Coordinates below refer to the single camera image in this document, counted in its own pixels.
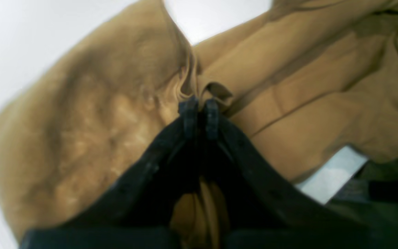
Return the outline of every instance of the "tan garment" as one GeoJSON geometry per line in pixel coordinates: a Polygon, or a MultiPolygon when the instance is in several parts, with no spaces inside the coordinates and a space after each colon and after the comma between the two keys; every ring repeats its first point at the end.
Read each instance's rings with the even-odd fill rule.
{"type": "Polygon", "coordinates": [[[230,231],[225,197],[215,183],[200,177],[199,184],[200,193],[184,194],[174,206],[170,228],[183,246],[217,249],[230,231]]]}
{"type": "MultiPolygon", "coordinates": [[[[215,96],[288,180],[348,144],[395,159],[398,0],[276,0],[194,48],[160,0],[129,6],[0,113],[0,206],[17,238],[93,203],[191,94],[215,96]]],[[[177,205],[180,233],[195,196],[177,205]]]]}

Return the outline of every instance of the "white background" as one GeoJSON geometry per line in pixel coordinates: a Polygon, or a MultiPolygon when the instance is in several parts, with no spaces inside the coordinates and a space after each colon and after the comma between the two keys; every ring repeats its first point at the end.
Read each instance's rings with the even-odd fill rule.
{"type": "MultiPolygon", "coordinates": [[[[0,109],[81,38],[134,0],[0,0],[0,109]]],[[[271,0],[166,0],[192,44],[267,11],[271,0]]],[[[326,202],[365,157],[344,148],[299,186],[326,202]]],[[[0,249],[17,245],[0,213],[0,249]]]]}

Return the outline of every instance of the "tan fabric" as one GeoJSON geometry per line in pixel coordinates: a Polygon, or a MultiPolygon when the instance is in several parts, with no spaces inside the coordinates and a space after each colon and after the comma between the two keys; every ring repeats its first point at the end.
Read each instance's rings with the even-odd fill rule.
{"type": "MultiPolygon", "coordinates": [[[[0,113],[0,206],[17,238],[93,203],[192,94],[217,98],[288,180],[348,144],[395,159],[398,0],[276,0],[194,48],[161,0],[129,6],[0,113]]],[[[228,226],[207,188],[176,207],[171,226],[186,243],[215,246],[228,226]]]]}

